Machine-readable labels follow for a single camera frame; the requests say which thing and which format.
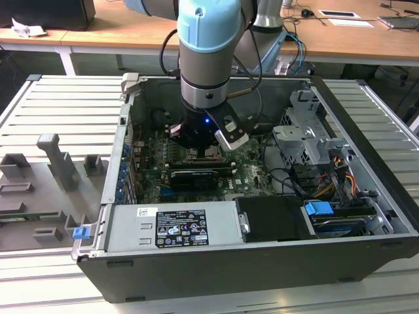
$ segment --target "motherboard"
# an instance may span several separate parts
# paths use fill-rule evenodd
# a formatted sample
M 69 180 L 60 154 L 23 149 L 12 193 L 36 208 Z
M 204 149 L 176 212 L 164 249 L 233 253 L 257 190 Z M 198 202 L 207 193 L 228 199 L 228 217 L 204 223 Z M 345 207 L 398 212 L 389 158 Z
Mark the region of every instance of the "motherboard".
M 141 203 L 225 201 L 275 194 L 260 161 L 262 136 L 234 152 L 210 146 L 199 154 L 170 141 L 164 130 L 134 143 L 137 199 Z

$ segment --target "blue cable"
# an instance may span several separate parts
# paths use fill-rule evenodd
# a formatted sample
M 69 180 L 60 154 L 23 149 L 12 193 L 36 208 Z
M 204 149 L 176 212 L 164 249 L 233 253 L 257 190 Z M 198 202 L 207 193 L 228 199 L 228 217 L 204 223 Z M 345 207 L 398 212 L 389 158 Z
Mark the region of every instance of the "blue cable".
M 301 42 L 296 37 L 292 36 L 290 33 L 288 33 L 288 36 L 290 36 L 292 39 L 295 40 L 295 42 L 298 44 L 298 46 L 300 48 L 300 52 L 301 52 L 299 67 L 297 68 L 297 70 L 295 71 L 295 74 L 294 74 L 294 75 L 297 75 L 299 73 L 299 69 L 301 68 L 302 61 L 304 59 L 304 57 L 303 57 L 303 51 L 304 50 L 302 49 Z

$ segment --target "crumpled paper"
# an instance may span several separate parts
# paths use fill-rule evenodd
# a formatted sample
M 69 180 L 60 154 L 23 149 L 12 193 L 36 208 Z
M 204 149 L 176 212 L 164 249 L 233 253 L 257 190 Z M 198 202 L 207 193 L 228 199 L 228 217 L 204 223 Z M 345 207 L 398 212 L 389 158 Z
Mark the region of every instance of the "crumpled paper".
M 14 18 L 12 18 L 12 22 L 12 30 L 21 37 L 29 38 L 30 36 L 46 35 L 46 31 L 41 26 L 27 26 L 16 22 Z

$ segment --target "warning symbols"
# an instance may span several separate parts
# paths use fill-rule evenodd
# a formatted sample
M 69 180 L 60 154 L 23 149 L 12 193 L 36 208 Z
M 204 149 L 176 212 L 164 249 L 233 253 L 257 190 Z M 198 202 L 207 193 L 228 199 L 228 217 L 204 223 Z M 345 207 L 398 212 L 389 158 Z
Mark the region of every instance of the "warning symbols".
M 208 244 L 205 210 L 156 213 L 155 245 L 159 249 Z
M 165 236 L 166 234 L 168 234 L 168 227 L 159 227 L 157 230 L 157 235 L 158 236 Z

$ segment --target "wooden desk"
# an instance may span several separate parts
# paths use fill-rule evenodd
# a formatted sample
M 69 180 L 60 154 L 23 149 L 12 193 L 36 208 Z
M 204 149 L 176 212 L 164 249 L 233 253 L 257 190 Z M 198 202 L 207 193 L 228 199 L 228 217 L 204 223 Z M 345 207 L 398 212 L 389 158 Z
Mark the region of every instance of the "wooden desk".
M 318 10 L 350 11 L 358 14 L 362 20 L 376 20 L 378 16 L 395 16 L 389 9 L 380 7 L 381 0 L 302 0 L 301 5 L 310 6 L 318 18 L 324 18 Z M 402 16 L 408 15 L 405 9 L 419 10 L 419 5 L 393 1 L 393 9 Z M 282 10 L 282 16 L 298 15 L 301 8 Z M 419 64 L 419 33 L 416 31 L 388 30 L 388 26 L 381 21 L 369 22 L 374 28 L 334 26 L 328 20 L 301 20 L 297 25 L 300 40 L 307 46 L 308 59 L 312 61 L 326 58 L 329 61 L 344 58 L 345 63 L 383 64 L 380 60 L 391 64 L 391 61 L 415 61 Z M 294 31 L 293 25 L 286 22 L 289 31 Z M 288 52 L 287 43 L 283 52 Z
M 395 16 L 391 10 L 380 7 L 381 0 L 299 0 L 316 13 L 323 10 L 353 11 L 362 19 L 378 16 Z M 0 29 L 0 44 L 9 50 L 32 50 L 60 54 L 68 75 L 75 75 L 72 53 L 116 54 L 118 67 L 120 55 L 157 55 L 166 35 L 176 27 L 176 22 L 148 17 L 128 9 L 122 1 L 95 0 L 96 17 L 88 31 L 48 30 L 49 36 L 18 38 L 9 29 Z M 401 14 L 405 9 L 418 10 L 413 3 L 393 2 Z M 300 17 L 301 8 L 282 10 L 282 16 Z M 300 39 L 307 46 L 307 61 L 335 63 L 363 63 L 379 65 L 419 66 L 419 33 L 415 31 L 388 31 L 382 22 L 370 22 L 374 28 L 334 26 L 328 20 L 301 20 L 297 26 Z M 285 23 L 293 31 L 291 23 Z M 178 39 L 173 36 L 166 55 L 176 56 Z M 286 42 L 281 56 L 295 55 L 295 43 Z

